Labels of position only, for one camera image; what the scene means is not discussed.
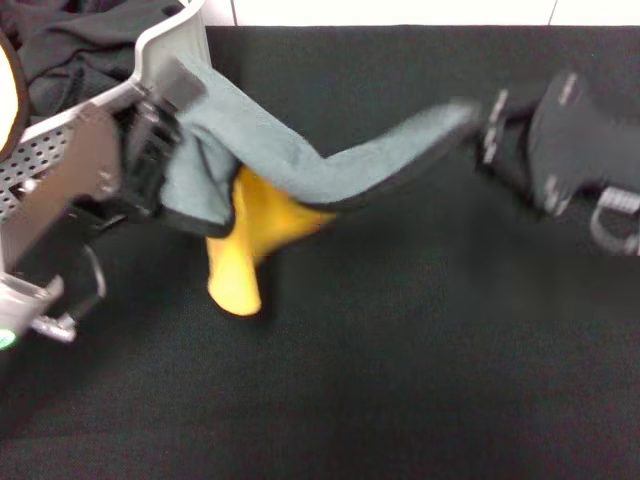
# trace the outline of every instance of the black tablecloth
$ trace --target black tablecloth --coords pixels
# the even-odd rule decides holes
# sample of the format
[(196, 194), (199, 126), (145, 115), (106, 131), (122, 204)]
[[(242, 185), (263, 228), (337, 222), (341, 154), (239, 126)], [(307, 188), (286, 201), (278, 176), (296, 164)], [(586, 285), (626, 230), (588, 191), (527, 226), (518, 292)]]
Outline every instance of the black tablecloth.
[[(214, 64), (323, 154), (566, 65), (640, 111), (635, 29), (208, 30)], [(204, 242), (100, 242), (111, 292), (0, 392), (2, 478), (639, 478), (640, 268), (540, 221), (469, 152), (207, 295)]]

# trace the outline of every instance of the gray towel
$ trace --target gray towel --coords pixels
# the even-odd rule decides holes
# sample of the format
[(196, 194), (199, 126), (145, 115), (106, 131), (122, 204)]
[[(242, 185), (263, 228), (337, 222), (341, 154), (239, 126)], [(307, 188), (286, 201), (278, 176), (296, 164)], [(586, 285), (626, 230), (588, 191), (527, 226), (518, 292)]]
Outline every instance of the gray towel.
[(323, 158), (210, 66), (182, 62), (206, 94), (179, 115), (184, 141), (169, 165), (162, 203), (172, 214), (213, 225), (233, 221), (230, 196), (240, 164), (299, 202), (327, 210), (354, 207), (382, 187), (388, 190), (403, 173), (431, 166), (480, 121), (476, 103), (452, 101)]

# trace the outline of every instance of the yellow rubber toy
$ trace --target yellow rubber toy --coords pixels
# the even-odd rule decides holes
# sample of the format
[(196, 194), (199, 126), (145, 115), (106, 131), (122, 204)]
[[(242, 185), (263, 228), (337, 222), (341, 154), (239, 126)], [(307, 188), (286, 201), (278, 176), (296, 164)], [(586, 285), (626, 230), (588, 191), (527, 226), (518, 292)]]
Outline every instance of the yellow rubber toy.
[(246, 167), (233, 186), (236, 221), (226, 238), (207, 238), (209, 294), (220, 307), (240, 316), (261, 306), (256, 266), (271, 252), (319, 230), (335, 215), (292, 201)]

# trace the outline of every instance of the green light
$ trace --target green light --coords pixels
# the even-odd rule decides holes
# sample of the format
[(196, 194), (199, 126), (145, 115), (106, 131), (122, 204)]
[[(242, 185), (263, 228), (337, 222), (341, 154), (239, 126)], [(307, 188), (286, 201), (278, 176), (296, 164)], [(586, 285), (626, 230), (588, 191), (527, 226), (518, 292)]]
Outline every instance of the green light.
[(16, 341), (16, 334), (11, 330), (0, 329), (0, 350), (9, 348)]

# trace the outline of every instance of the yellow object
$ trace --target yellow object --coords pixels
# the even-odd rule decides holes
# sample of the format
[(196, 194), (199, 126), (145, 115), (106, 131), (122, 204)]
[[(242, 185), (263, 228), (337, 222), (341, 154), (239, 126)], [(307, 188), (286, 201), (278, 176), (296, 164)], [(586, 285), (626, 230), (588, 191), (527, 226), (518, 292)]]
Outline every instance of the yellow object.
[(0, 31), (0, 160), (11, 153), (22, 133), (19, 111), (24, 79), (11, 44)]
[(253, 315), (262, 302), (258, 263), (278, 247), (316, 232), (335, 215), (292, 201), (242, 167), (233, 185), (236, 221), (226, 238), (207, 238), (209, 294), (235, 315)]

